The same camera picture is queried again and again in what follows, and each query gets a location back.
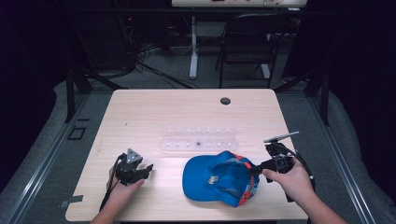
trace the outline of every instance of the gray mat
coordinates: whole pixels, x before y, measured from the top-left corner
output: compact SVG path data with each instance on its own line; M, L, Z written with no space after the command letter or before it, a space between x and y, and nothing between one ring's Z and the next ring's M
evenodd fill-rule
M217 88L219 73L214 70L217 57L216 50L216 48L210 46L200 48L199 74L195 80L188 78L190 71L189 54L176 55L172 52L156 50L152 51L151 56L145 60L145 63L169 75L193 82L201 88ZM273 87L282 84L279 77L282 66L287 59L288 49L282 50L283 54L281 54L281 60L276 69ZM238 70L232 68L231 71L237 72ZM139 72L139 68L128 76L112 80L121 86L132 89L173 88L156 75ZM67 200L73 195L111 94L109 87L95 80L91 80L91 82L94 91L83 110L78 114L77 119L80 120L74 123L77 128L86 128L86 131L81 140L63 141L59 157L35 196L35 200L29 206L23 223L67 223L64 218L66 209L60 208L59 205L61 201ZM298 93L300 89L301 86L297 86L295 89L297 93L278 95L289 130L300 132L300 134L292 137L293 143L302 152L317 179L317 193L320 198L349 223L361 223L349 192L334 165L330 145L321 129L320 121L315 118L316 111L312 109L309 101L301 93ZM50 150L56 134L62 129L66 111L64 90L64 83L56 89L59 102L57 102L48 124L37 138L20 170L1 194L1 220L7 220L7 216L10 215L10 211L27 185L29 177L32 176L40 160ZM333 95L330 98L329 119L334 137L342 149L351 172L361 187L362 194L366 198L375 220L377 223L396 223L395 208L387 195L368 177L360 160L360 149L356 134L342 104ZM280 221L279 223L304 222Z

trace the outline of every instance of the chair leg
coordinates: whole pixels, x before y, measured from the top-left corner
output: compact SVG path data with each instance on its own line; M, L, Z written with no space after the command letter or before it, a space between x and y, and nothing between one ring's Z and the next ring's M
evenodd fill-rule
M220 60L219 89L222 89L222 74L224 69L224 61Z
M274 73L274 69L275 69L275 62L271 64L271 71L270 71L270 76L268 77L267 89L270 89L271 87L271 80L272 80L272 75Z
M220 55L218 56L218 59L216 60L215 70L218 70L219 61L220 61Z

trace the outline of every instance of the gray carpet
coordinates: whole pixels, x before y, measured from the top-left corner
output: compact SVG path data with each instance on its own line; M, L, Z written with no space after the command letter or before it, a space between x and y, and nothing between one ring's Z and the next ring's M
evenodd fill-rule
M284 42L280 52L279 63L272 88L282 84L279 76L287 59L291 41ZM153 50L144 63L168 75L181 78L199 86L202 89L217 88L218 71L214 70L218 48L213 47L211 40L202 42L199 48L198 78L190 80L190 54L175 54L173 51ZM230 80L224 84L232 88L262 88L262 81L253 83L244 79L249 75L257 76L254 68L236 68L227 66L226 78ZM129 75L111 79L121 86L131 89L171 89L170 84L158 76L147 71L141 72L141 67ZM102 83L91 80L94 91L89 96L81 96L77 92L79 107L74 120L64 124L66 118L65 84L61 83L55 88L58 98L48 123L37 138L31 151L27 155L18 172L8 183L0 196L0 222L6 223L17 220L20 223L68 223L64 214L66 208L59 207L61 201L73 195L74 189L82 171L84 162L91 149L93 139L99 128L106 106L111 97L111 90ZM323 128L317 116L315 99L307 99L302 94L304 84L300 84L291 91L277 95L286 123L291 132L299 131L292 137L293 143L301 151L308 165L317 179L317 193L319 197L334 209L349 223L362 223L361 215L357 211L351 192L346 187L346 182L337 169L332 153L332 144L328 134L330 131L342 151L350 172L353 174L361 195L373 215L368 223L396 223L395 208L390 199L369 178L364 164L360 160L360 148L356 134L338 99L331 94L329 105L330 128ZM67 140L73 127L85 128L85 133L80 140ZM65 139L57 139L64 132ZM59 153L53 155L54 163L49 165L49 172L42 176L44 183L38 185L38 191L22 207L19 217L15 217L15 208L21 202L19 199L26 190L32 176L35 176L37 167L54 148L59 148ZM279 223L304 223L302 221L279 221Z

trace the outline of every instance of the cap logo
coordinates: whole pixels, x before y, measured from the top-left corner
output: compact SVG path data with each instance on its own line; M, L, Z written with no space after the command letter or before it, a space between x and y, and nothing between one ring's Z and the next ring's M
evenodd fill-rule
M215 176L215 175L212 175L212 176L210 176L210 178L207 180L207 183L208 184L214 184L216 181L218 181L219 180L219 177L218 176Z

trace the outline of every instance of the cap brim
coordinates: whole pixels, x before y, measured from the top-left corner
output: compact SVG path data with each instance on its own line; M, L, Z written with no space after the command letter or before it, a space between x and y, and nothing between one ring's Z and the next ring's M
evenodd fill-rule
M184 194L197 202L218 201L221 195L214 185L207 183L211 176L208 164L217 156L197 156L184 167L182 185Z

